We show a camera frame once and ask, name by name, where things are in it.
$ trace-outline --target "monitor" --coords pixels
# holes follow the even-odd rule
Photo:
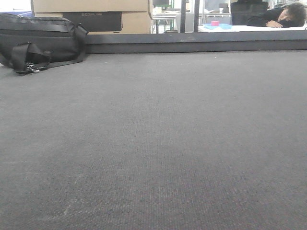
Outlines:
[[[154,6],[166,6],[169,5],[169,0],[153,0]]]

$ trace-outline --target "cardboard box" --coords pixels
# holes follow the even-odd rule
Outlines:
[[[64,17],[71,12],[36,13],[37,17]],[[149,12],[73,12],[69,20],[81,23],[89,34],[150,34],[152,19]]]
[[[36,12],[150,12],[152,0],[32,0]]]

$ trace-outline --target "bag handle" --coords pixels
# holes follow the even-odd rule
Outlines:
[[[50,63],[50,53],[43,52],[37,45],[29,42],[17,45],[12,49],[11,63],[14,71],[20,74],[28,74],[81,62],[85,57],[85,37],[88,31],[79,24],[76,27],[75,33],[80,53],[74,60]]]

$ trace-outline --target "hand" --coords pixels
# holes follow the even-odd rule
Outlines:
[[[274,27],[274,28],[282,28],[283,25],[279,24],[276,21],[269,21],[268,23],[266,23],[267,27]]]

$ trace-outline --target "black shoulder bag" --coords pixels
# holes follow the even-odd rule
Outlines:
[[[81,62],[87,34],[65,18],[0,13],[0,63],[27,74]]]

